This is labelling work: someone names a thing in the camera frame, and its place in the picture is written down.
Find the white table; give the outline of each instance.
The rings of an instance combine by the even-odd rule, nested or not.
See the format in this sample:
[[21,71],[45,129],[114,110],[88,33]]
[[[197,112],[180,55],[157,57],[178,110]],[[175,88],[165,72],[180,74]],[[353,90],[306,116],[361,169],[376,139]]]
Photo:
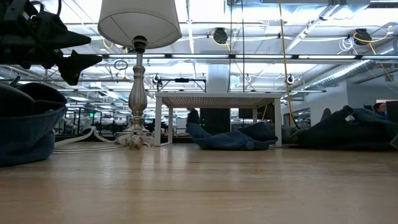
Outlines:
[[257,109],[269,103],[275,106],[275,135],[278,137],[276,147],[282,147],[282,115],[280,113],[281,94],[275,93],[156,93],[155,109],[155,146],[173,142],[168,136],[167,143],[160,143],[160,125],[162,105],[169,108],[169,124],[173,123],[173,108],[245,108],[253,109],[253,123],[257,123]]

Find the fluorescent light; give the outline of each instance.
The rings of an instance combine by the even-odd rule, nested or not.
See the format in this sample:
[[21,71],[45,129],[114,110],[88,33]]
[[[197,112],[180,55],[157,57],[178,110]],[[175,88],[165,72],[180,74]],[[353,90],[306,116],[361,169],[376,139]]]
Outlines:
[[114,93],[112,91],[107,91],[105,94],[108,95],[109,97],[114,98],[114,99],[121,99],[121,97],[118,94],[116,94],[116,93]]
[[136,54],[108,55],[109,58],[137,58]]
[[[237,55],[236,58],[243,58],[243,55]],[[257,59],[283,59],[283,55],[245,55],[244,58],[257,58]],[[291,59],[291,55],[286,55],[286,59]]]
[[112,90],[112,91],[130,92],[131,90],[130,89],[115,89],[115,90]]
[[292,90],[292,93],[325,93],[326,90]]
[[71,98],[71,99],[73,99],[73,100],[76,100],[76,101],[90,101],[90,100],[87,99],[87,98],[78,97],[78,96],[69,96],[69,98]]
[[[162,92],[165,92],[165,91],[203,92],[203,90],[201,90],[201,89],[181,89],[181,90],[179,90],[179,89],[163,89],[163,90],[160,90],[160,91],[162,91]],[[150,90],[146,90],[146,91],[148,91],[148,92],[157,92],[157,90],[155,90],[155,89],[150,89]]]
[[362,59],[398,59],[398,55],[364,55]]
[[371,0],[371,3],[398,3],[397,0]]
[[112,106],[99,106],[99,107],[104,109],[112,109]]
[[[255,92],[270,92],[270,93],[285,93],[286,90],[256,90],[255,92],[251,92],[250,90],[246,90],[248,93],[255,93]],[[231,90],[231,92],[243,92],[243,90]]]
[[173,54],[173,58],[228,58],[229,55],[197,55],[197,54]]
[[356,55],[300,55],[299,59],[354,59]]
[[108,50],[106,50],[106,49],[100,49],[100,50],[103,51],[103,52],[106,52],[106,53],[110,54],[110,52],[108,52]]
[[[137,58],[137,54],[113,54],[109,58]],[[164,58],[164,54],[144,54],[144,58]]]
[[77,89],[77,91],[109,91],[109,90],[102,90],[102,89]]

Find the table lamp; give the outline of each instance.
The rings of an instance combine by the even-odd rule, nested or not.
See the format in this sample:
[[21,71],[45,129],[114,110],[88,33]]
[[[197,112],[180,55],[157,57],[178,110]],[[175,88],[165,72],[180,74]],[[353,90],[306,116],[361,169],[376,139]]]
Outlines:
[[144,129],[147,95],[142,54],[146,49],[168,46],[181,38],[174,0],[103,0],[98,31],[114,44],[134,48],[134,84],[129,96],[131,131]]

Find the white lamp shade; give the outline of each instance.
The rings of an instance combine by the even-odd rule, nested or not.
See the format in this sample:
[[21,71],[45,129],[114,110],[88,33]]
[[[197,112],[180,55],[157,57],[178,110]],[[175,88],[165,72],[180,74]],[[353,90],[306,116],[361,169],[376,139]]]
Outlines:
[[103,0],[98,31],[105,39],[132,47],[135,36],[147,49],[165,47],[181,38],[174,0]]

